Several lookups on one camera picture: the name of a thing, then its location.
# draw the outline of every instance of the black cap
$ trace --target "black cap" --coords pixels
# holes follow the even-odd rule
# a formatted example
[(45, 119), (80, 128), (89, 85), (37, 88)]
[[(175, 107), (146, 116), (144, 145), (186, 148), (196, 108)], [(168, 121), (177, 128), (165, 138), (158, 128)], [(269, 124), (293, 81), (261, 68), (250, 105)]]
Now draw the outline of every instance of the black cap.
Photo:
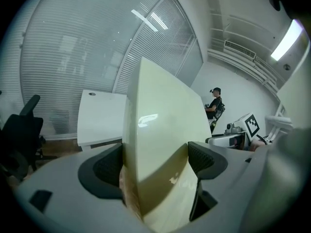
[(218, 87), (216, 87), (216, 88), (214, 88), (214, 90), (213, 91), (219, 91), (219, 94), (220, 94), (220, 92), (221, 92), (221, 89), (220, 88), (218, 88)]

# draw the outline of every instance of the linear light fixture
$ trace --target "linear light fixture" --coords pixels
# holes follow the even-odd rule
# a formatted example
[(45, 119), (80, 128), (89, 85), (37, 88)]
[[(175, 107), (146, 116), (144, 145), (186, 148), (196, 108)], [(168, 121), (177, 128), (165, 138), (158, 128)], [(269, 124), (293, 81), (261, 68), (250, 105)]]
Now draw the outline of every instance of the linear light fixture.
[(295, 43), (301, 31), (302, 27), (296, 20), (293, 20), (281, 43), (271, 54), (271, 57), (278, 61)]
[(131, 11), (134, 15), (136, 15), (138, 18), (140, 18), (141, 20), (143, 20), (154, 32), (158, 32), (158, 29), (156, 29), (156, 27), (154, 25), (151, 24), (150, 21), (148, 21), (148, 19), (146, 19), (145, 17), (142, 16), (142, 14), (140, 14), (139, 12), (137, 12), (136, 10), (132, 10)]
[(152, 12), (151, 16), (158, 22), (158, 24), (160, 24), (163, 29), (168, 29), (164, 22), (154, 12)]

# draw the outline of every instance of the air conditioner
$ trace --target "air conditioner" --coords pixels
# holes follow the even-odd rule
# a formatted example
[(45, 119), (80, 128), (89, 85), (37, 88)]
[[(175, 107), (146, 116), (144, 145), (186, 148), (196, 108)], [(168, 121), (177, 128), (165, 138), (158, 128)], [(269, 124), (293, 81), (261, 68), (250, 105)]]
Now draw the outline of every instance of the air conditioner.
[(253, 51), (251, 51), (251, 50), (249, 50), (249, 49), (247, 49), (247, 48), (245, 48), (239, 44), (225, 40), (224, 52), (227, 52), (227, 51), (237, 53), (237, 54), (243, 56), (244, 58), (246, 58), (250, 61), (254, 61), (254, 59), (256, 57), (255, 52), (253, 52)]

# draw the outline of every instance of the wooden floor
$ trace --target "wooden floor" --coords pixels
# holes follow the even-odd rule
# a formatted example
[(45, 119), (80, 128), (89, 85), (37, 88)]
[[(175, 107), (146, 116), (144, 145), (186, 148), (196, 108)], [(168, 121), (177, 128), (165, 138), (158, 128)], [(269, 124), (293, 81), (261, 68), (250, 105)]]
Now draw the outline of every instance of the wooden floor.
[[(73, 140), (61, 140), (61, 141), (47, 141), (42, 146), (43, 155), (51, 155), (57, 157), (63, 157), (66, 155), (75, 154), (81, 152), (81, 148), (77, 144), (77, 139)], [(37, 169), (45, 165), (49, 161), (36, 161)], [(28, 169), (28, 175), (25, 179), (29, 178), (29, 176), (33, 173), (31, 167)], [(19, 185), (19, 181), (11, 176), (7, 179), (8, 184), (14, 189)]]

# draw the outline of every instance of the air conditioning vent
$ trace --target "air conditioning vent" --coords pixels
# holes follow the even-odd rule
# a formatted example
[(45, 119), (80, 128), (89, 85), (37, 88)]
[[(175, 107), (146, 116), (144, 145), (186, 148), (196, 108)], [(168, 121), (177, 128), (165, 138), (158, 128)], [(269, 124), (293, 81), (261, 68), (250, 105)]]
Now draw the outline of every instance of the air conditioning vent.
[(225, 41), (224, 48), (228, 49), (230, 51), (233, 51), (235, 53), (241, 54), (242, 56), (244, 56), (245, 58), (247, 58), (249, 60), (254, 60), (256, 57), (255, 52), (253, 52), (253, 51), (251, 51), (245, 47), (242, 47), (241, 45), (233, 43), (231, 41)]

